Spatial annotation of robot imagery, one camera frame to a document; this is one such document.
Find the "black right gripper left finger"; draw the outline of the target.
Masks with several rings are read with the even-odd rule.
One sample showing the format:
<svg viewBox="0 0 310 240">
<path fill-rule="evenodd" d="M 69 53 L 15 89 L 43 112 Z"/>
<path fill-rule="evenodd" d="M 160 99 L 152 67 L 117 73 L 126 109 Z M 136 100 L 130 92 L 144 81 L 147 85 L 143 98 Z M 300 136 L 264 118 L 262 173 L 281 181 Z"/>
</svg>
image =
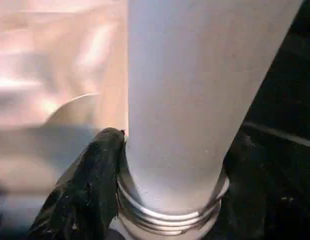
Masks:
<svg viewBox="0 0 310 240">
<path fill-rule="evenodd" d="M 125 132 L 101 130 L 55 184 L 27 233 L 29 240 L 104 240 L 118 216 L 117 175 Z"/>
</svg>

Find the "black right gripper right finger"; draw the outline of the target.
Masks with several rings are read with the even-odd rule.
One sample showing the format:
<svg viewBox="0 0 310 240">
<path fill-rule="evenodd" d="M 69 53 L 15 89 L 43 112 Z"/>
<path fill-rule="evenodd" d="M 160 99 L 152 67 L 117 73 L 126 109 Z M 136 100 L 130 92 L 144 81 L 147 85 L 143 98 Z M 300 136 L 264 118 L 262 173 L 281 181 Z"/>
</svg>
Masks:
<svg viewBox="0 0 310 240">
<path fill-rule="evenodd" d="M 310 141 L 237 136 L 227 153 L 228 240 L 310 240 Z"/>
</svg>

